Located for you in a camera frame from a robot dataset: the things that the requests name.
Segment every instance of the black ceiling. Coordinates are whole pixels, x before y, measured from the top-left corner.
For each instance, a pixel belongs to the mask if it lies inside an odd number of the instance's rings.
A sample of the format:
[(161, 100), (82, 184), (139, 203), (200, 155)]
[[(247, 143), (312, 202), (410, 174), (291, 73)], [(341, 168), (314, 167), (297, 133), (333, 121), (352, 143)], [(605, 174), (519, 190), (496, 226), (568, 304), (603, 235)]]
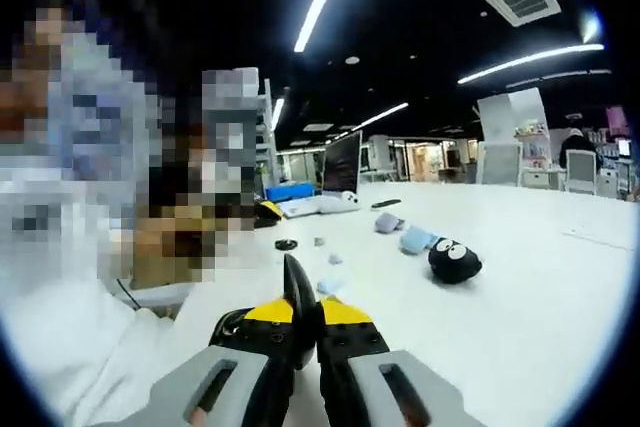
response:
[[(492, 65), (582, 43), (580, 18), (589, 7), (584, 0), (558, 0), (560, 14), (519, 28), (484, 0), (328, 0), (298, 54), (294, 44), (312, 0), (143, 0), (135, 7), (137, 1), (129, 0), (125, 31), (134, 24), (147, 31), (156, 25), (162, 41), (147, 48), (164, 50), (158, 55), (174, 71), (198, 82), (205, 69), (257, 66), (271, 79), (273, 97), (286, 99), (276, 136), (281, 149), (296, 140), (322, 144), (339, 126), (359, 124), (402, 102), (409, 106), (368, 126), (365, 137), (429, 136), (444, 126), (477, 136), (472, 107), (478, 98), (549, 74), (610, 68), (606, 52), (576, 54), (457, 85), (459, 78)], [(107, 10), (114, 16), (123, 12), (118, 1), (111, 5)], [(144, 44), (143, 37), (138, 36)], [(350, 56), (360, 63), (346, 65)], [(550, 123), (561, 125), (565, 113), (619, 102), (610, 77), (528, 85), (541, 88)], [(335, 127), (303, 132), (309, 123)]]

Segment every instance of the cable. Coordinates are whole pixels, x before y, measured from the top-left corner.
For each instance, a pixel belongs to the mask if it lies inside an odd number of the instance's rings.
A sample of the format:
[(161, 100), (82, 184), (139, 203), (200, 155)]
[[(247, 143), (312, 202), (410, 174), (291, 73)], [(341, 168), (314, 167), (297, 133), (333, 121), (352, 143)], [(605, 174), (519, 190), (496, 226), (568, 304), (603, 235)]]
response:
[(134, 299), (131, 294), (129, 293), (129, 291), (127, 289), (124, 288), (124, 285), (122, 285), (122, 282), (120, 282), (120, 279), (116, 279), (116, 282), (118, 282), (118, 285), (120, 286), (120, 288), (123, 290), (123, 292), (125, 294), (127, 294), (127, 297), (129, 297), (131, 299), (131, 302), (133, 302), (133, 304), (138, 308), (141, 309), (142, 307), (140, 307), (140, 304), (138, 302), (136, 302), (136, 299)]

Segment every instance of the black plush toy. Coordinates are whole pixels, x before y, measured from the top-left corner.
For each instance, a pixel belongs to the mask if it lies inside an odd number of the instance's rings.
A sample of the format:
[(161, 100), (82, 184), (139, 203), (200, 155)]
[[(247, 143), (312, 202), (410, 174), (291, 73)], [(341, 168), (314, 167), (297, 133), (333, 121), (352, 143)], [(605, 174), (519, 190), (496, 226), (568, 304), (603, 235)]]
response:
[(482, 262), (472, 250), (451, 239), (441, 238), (429, 251), (429, 264), (438, 280), (459, 284), (482, 269)]

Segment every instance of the gray gripper housing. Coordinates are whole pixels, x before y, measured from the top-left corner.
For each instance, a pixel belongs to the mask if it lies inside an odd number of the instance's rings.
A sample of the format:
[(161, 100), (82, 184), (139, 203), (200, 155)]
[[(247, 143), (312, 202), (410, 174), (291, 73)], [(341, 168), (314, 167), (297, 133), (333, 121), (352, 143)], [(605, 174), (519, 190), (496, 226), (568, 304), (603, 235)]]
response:
[(206, 427), (241, 427), (267, 356), (211, 346), (151, 388), (147, 406), (120, 422), (94, 427), (190, 427), (190, 414), (221, 370), (233, 369), (206, 416)]
[(462, 394), (405, 350), (349, 359), (371, 427), (405, 427), (406, 422), (385, 374), (399, 372), (429, 427), (484, 427), (464, 410)]

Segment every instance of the googly eyes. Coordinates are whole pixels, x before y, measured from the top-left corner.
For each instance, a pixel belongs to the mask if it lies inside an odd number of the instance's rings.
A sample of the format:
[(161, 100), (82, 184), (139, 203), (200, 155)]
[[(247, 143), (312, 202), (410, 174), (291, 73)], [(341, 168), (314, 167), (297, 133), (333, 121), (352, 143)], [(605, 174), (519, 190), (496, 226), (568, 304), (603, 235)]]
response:
[(443, 239), (436, 244), (436, 250), (438, 252), (446, 252), (453, 246), (453, 241), (449, 239)]
[(447, 255), (451, 260), (459, 260), (467, 255), (467, 248), (464, 245), (456, 244), (449, 249)]

